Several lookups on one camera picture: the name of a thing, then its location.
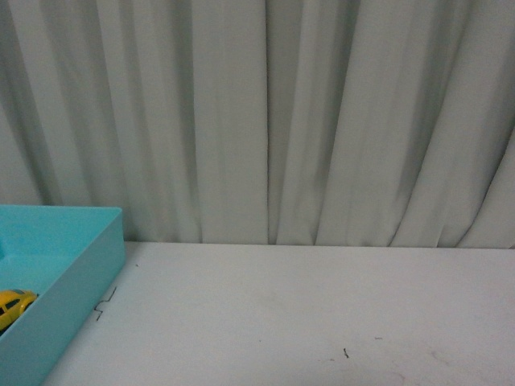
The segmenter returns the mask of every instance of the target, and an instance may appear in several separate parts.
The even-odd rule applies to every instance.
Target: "white curtain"
[[[0,203],[130,240],[510,248],[514,126],[509,0],[0,0]]]

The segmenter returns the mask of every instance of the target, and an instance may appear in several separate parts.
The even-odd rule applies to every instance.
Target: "toy car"
[[[0,292],[0,335],[18,319],[38,297],[32,291],[7,289]]]

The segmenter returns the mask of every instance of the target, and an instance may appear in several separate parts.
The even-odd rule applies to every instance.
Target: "white table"
[[[515,251],[128,243],[46,385],[513,385]]]

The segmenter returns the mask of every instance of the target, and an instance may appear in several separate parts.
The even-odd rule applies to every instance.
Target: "black mark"
[[[96,312],[99,312],[98,314],[98,317],[97,317],[97,322],[98,322],[98,319],[100,319],[100,317],[102,316],[102,313],[104,312],[103,310],[98,310],[97,307],[100,305],[100,303],[105,303],[105,302],[110,302],[111,301],[111,298],[113,297],[114,293],[116,292],[116,288],[117,287],[114,287],[113,289],[113,292],[111,293],[111,295],[109,296],[109,299],[107,300],[100,300],[97,305],[95,306],[95,308],[93,308]]]

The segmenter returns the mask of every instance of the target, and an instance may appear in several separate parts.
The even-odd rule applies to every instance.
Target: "plastic tray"
[[[124,262],[119,208],[0,205],[0,290],[39,294],[0,337],[0,384],[41,383]]]

